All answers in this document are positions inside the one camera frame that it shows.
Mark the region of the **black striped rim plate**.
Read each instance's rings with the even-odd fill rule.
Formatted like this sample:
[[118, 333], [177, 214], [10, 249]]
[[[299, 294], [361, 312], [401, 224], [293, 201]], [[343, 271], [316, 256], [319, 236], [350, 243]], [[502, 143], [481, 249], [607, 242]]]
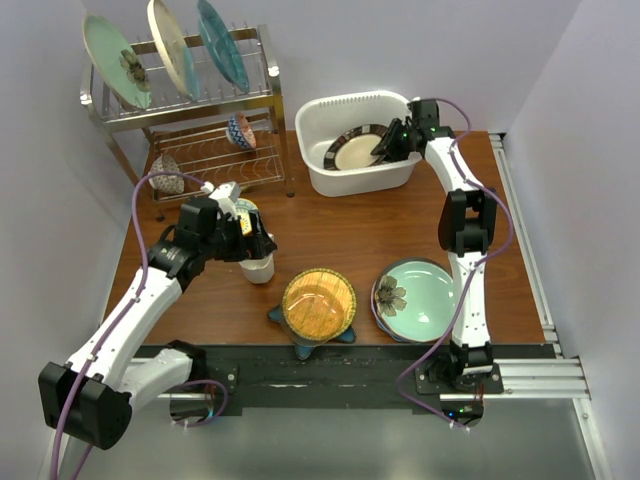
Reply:
[[377, 166], [385, 162], [371, 155], [387, 127], [365, 124], [355, 127], [338, 137], [323, 157], [323, 167], [330, 171], [346, 171]]

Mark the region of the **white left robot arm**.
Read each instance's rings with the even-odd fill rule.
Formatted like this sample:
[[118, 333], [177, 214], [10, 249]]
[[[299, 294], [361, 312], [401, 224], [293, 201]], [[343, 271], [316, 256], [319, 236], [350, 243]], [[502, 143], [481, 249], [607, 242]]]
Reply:
[[134, 412], [174, 387], [200, 390], [209, 380], [206, 354], [174, 340], [137, 370], [128, 365], [164, 312], [209, 260], [262, 260], [276, 251], [256, 209], [224, 212], [219, 200], [184, 203], [146, 254], [127, 294], [92, 338], [64, 364], [47, 363], [38, 376], [46, 424], [101, 450], [124, 435]]

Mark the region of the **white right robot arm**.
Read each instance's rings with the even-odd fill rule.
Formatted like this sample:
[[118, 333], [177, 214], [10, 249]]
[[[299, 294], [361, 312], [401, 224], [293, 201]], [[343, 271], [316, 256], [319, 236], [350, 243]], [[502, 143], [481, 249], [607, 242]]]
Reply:
[[485, 273], [488, 261], [505, 248], [492, 252], [497, 210], [502, 209], [508, 226], [513, 220], [495, 190], [484, 186], [464, 160], [459, 142], [471, 130], [457, 135], [440, 122], [440, 98], [416, 98], [407, 104], [409, 115], [394, 119], [376, 147], [397, 162], [413, 154], [425, 159], [446, 194], [438, 225], [438, 241], [447, 253], [458, 296], [453, 318], [443, 337], [448, 351], [438, 354], [432, 347], [420, 363], [446, 380], [459, 393], [469, 392], [481, 378], [491, 375], [493, 347], [486, 319]]

